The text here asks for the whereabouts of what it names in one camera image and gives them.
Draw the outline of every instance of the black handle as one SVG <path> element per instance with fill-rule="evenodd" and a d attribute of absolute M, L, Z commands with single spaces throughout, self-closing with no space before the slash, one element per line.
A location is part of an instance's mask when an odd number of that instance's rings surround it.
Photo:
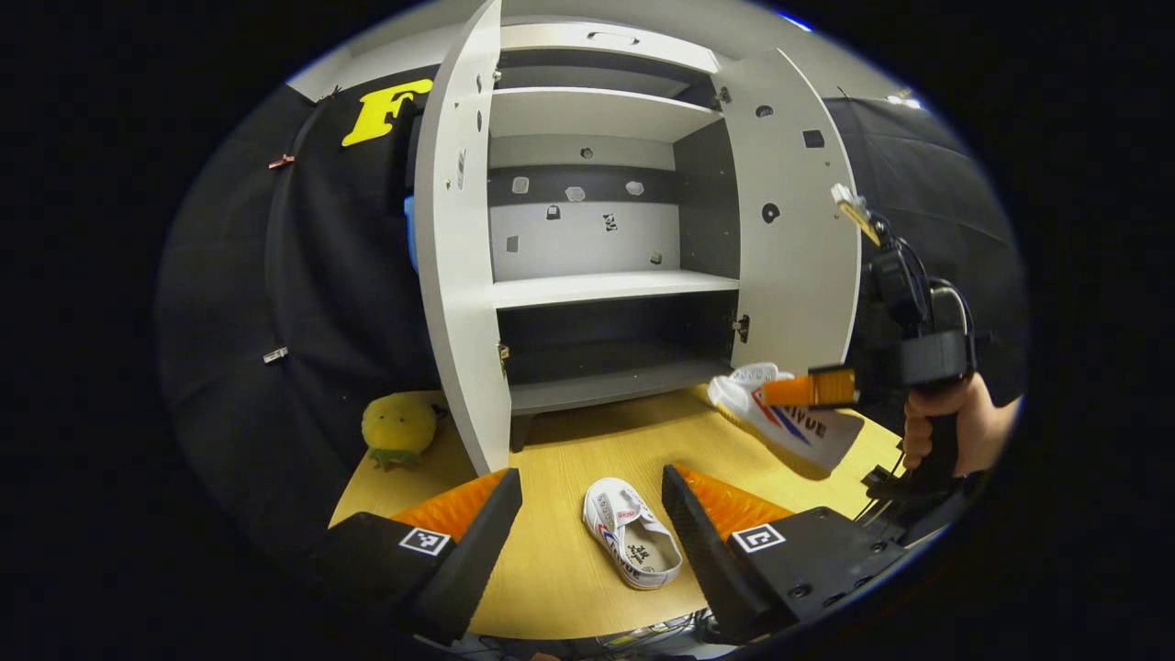
<path fill-rule="evenodd" d="M 909 473 L 908 490 L 913 494 L 945 492 L 954 483 L 954 470 L 959 463 L 958 416 L 931 418 L 931 454 L 922 458 L 918 468 Z"/>

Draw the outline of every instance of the cabinet door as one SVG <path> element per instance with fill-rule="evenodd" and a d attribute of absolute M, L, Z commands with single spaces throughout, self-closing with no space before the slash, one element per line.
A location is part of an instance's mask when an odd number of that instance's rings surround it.
<path fill-rule="evenodd" d="M 739 198 L 734 366 L 776 363 L 806 375 L 844 362 L 857 312 L 860 230 L 830 189 L 854 193 L 848 156 L 820 96 L 781 50 L 719 61 L 716 88 L 734 155 Z"/>
<path fill-rule="evenodd" d="M 429 338 L 449 410 L 478 475 L 506 467 L 510 391 L 490 296 L 490 100 L 502 1 L 465 23 L 424 106 L 416 157 L 416 256 Z"/>

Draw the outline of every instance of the yellow plush toy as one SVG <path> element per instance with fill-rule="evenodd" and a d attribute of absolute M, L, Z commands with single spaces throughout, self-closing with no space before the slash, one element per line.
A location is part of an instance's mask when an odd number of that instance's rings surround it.
<path fill-rule="evenodd" d="M 381 468 L 398 464 L 416 468 L 421 453 L 436 437 L 437 420 L 448 412 L 444 397 L 432 391 L 395 393 L 380 398 L 363 412 L 363 440 L 368 457 Z"/>

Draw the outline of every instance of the light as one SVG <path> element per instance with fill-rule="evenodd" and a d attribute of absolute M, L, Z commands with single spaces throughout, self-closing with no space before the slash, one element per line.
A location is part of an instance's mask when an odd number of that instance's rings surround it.
<path fill-rule="evenodd" d="M 779 14 L 779 15 L 784 16 L 785 19 L 787 19 L 788 22 L 791 22 L 795 27 L 803 29 L 804 32 L 812 32 L 812 28 L 810 28 L 808 26 L 801 23 L 800 21 L 798 21 L 798 20 L 795 20 L 795 19 L 793 19 L 791 16 L 785 16 L 784 14 Z"/>

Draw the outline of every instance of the canvas shoe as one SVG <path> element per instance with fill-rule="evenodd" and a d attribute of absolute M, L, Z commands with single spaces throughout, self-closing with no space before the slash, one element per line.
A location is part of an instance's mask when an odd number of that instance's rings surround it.
<path fill-rule="evenodd" d="M 673 535 L 624 480 L 604 478 L 589 487 L 583 521 L 630 586 L 657 589 L 680 572 Z"/>
<path fill-rule="evenodd" d="M 835 411 L 764 406 L 764 384 L 794 378 L 774 364 L 757 363 L 736 370 L 730 377 L 714 377 L 706 394 L 719 413 L 763 441 L 792 471 L 824 480 L 840 465 L 865 421 Z"/>

